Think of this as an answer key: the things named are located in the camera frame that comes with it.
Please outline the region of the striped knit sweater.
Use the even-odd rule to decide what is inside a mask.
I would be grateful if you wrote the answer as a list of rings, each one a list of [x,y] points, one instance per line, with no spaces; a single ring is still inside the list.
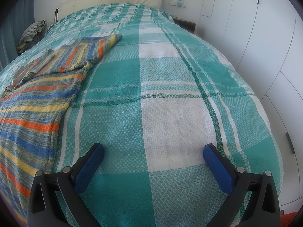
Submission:
[[[122,35],[83,37],[20,67],[1,96],[1,198],[21,226],[35,173],[52,171],[61,119]]]

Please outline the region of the white wardrobe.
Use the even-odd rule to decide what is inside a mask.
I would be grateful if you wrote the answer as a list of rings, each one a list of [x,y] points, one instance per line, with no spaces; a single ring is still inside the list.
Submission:
[[[203,0],[198,34],[252,87],[283,158],[280,208],[302,206],[302,18],[290,0]]]

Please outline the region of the dark nightstand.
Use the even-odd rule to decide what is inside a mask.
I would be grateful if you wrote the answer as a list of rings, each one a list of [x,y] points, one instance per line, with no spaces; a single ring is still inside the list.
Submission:
[[[179,25],[181,28],[185,29],[186,31],[192,34],[195,33],[196,24],[194,22],[179,19],[176,16],[173,16],[172,19],[175,22],[175,24]]]

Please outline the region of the pile of folded clothes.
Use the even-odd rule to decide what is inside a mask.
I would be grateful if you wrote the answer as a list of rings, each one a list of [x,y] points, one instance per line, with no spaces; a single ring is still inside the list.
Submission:
[[[20,38],[19,45],[16,48],[17,53],[22,54],[37,44],[43,38],[46,26],[45,19],[31,24]]]

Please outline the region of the wall outlet plate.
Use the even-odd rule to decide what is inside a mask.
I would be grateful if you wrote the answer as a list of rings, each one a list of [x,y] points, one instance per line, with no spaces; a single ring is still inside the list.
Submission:
[[[183,7],[183,8],[187,7],[187,2],[185,2],[184,0],[170,0],[169,4],[171,6],[176,6],[176,7]]]

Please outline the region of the teal plaid bedspread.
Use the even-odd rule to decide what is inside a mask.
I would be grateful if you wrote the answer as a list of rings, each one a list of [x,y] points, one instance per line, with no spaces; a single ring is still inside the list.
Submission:
[[[216,48],[160,9],[115,3],[67,15],[1,71],[1,96],[49,50],[113,34],[122,38],[61,119],[50,172],[104,146],[81,195],[102,226],[206,226],[226,199],[204,162],[207,144],[249,173],[270,171],[281,191],[281,154],[260,100]]]

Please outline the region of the blue curtain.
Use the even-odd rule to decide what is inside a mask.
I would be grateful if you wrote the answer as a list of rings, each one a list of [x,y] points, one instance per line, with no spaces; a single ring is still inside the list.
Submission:
[[[1,25],[1,69],[17,58],[20,38],[33,23],[34,0],[19,0]]]

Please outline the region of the orange fleece garment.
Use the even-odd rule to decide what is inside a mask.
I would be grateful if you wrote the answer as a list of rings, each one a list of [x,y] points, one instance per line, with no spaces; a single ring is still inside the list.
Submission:
[[[288,227],[290,223],[294,220],[297,212],[292,212],[288,214],[283,214],[280,217],[280,227]]]

